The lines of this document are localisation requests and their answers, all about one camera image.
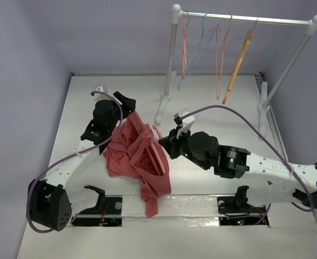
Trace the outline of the red t shirt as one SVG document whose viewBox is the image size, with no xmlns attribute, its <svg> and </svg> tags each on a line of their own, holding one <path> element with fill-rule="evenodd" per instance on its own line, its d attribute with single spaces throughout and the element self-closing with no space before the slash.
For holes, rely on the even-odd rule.
<svg viewBox="0 0 317 259">
<path fill-rule="evenodd" d="M 119 132 L 103 152 L 108 174 L 110 177 L 126 176 L 140 180 L 141 199 L 146 205 L 146 216 L 153 217 L 158 214 L 158 199 L 171 193 L 167 157 L 161 145 L 155 144 L 166 170 L 164 175 L 156 175 L 146 152 L 146 147 L 149 145 L 149 132 L 145 131 L 138 135 L 131 121 L 131 114 L 118 129 Z"/>
</svg>

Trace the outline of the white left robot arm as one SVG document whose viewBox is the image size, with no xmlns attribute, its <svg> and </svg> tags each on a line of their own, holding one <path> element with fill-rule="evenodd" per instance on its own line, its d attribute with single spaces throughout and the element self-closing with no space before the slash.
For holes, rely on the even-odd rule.
<svg viewBox="0 0 317 259">
<path fill-rule="evenodd" d="M 28 186 L 26 219 L 40 234 L 61 231 L 83 212 L 106 211 L 105 190 L 91 184 L 71 193 L 68 185 L 79 178 L 87 166 L 98 159 L 119 132 L 123 121 L 136 109 L 136 100 L 116 91 L 112 96 L 94 90 L 97 96 L 93 118 L 68 156 L 50 165 Z"/>
</svg>

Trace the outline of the pink hanger far left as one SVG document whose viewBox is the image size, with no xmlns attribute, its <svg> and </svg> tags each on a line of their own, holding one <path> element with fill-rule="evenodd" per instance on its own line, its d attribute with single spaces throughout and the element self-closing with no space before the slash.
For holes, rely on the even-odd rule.
<svg viewBox="0 0 317 259">
<path fill-rule="evenodd" d="M 186 40 L 186 31 L 187 25 L 189 24 L 190 17 L 189 12 L 187 12 L 187 18 L 184 18 L 184 26 L 183 26 L 183 35 L 182 35 L 182 59 L 183 59 L 183 70 L 182 70 L 182 78 L 185 79 L 187 75 L 187 40 Z"/>
</svg>

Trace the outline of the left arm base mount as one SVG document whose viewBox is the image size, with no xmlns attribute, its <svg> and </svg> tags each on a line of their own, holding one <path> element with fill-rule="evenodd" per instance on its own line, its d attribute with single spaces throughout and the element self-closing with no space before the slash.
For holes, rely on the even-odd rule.
<svg viewBox="0 0 317 259">
<path fill-rule="evenodd" d="M 76 214 L 70 224 L 75 227 L 121 227 L 123 197 L 106 195 L 105 190 L 84 186 L 83 191 L 75 195 Z"/>
</svg>

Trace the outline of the orange wooden hanger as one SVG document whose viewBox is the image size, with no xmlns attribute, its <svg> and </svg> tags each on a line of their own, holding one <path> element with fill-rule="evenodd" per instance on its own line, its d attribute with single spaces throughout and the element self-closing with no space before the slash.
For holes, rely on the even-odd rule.
<svg viewBox="0 0 317 259">
<path fill-rule="evenodd" d="M 222 104 L 226 104 L 226 102 L 227 102 L 227 100 L 228 100 L 228 98 L 230 96 L 231 90 L 233 88 L 233 85 L 235 83 L 236 77 L 237 77 L 237 75 L 239 73 L 239 70 L 241 68 L 242 62 L 243 62 L 244 57 L 245 57 L 245 55 L 247 53 L 249 45 L 250 45 L 250 43 L 252 41 L 255 27 L 256 27 L 256 23 L 255 23 L 255 25 L 253 26 L 252 29 L 248 29 L 248 31 L 247 31 L 246 37 L 244 39 L 244 42 L 243 42 L 243 44 L 241 46 L 241 49 L 240 49 L 240 52 L 239 52 L 238 59 L 237 59 L 237 61 L 235 63 L 235 66 L 234 66 L 230 81 L 228 83 L 224 98 L 222 100 Z"/>
</svg>

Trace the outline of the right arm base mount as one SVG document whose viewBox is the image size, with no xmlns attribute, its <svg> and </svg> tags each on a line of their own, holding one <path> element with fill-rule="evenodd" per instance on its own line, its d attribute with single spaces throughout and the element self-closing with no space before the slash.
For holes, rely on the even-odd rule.
<svg viewBox="0 0 317 259">
<path fill-rule="evenodd" d="M 266 206 L 255 207 L 246 197 L 249 186 L 240 186 L 232 196 L 218 196 L 220 226 L 269 226 Z"/>
</svg>

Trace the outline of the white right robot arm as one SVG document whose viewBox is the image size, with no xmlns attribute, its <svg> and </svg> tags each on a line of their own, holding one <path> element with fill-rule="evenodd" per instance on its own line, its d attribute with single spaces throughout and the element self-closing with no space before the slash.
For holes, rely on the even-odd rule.
<svg viewBox="0 0 317 259">
<path fill-rule="evenodd" d="M 171 159 L 180 156 L 204 170 L 226 179 L 257 179 L 262 187 L 240 186 L 234 198 L 237 210 L 245 212 L 269 203 L 301 203 L 317 209 L 317 162 L 312 165 L 284 163 L 243 148 L 220 145 L 205 132 L 178 134 L 178 129 L 160 139 Z"/>
</svg>

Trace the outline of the thick pink plastic hanger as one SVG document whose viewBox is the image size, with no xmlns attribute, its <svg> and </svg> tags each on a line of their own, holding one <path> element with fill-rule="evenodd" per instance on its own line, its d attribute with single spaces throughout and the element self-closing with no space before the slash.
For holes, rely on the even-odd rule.
<svg viewBox="0 0 317 259">
<path fill-rule="evenodd" d="M 149 145 L 146 147 L 146 152 L 149 155 L 149 158 L 153 164 L 154 170 L 156 171 L 156 175 L 164 175 L 166 172 L 164 163 L 155 146 L 155 144 L 158 144 L 158 140 L 154 136 L 151 127 L 149 126 L 148 128 L 146 128 L 144 122 L 142 121 L 141 117 L 137 112 L 131 114 L 131 121 L 138 135 L 144 133 L 145 131 L 149 132 Z"/>
</svg>

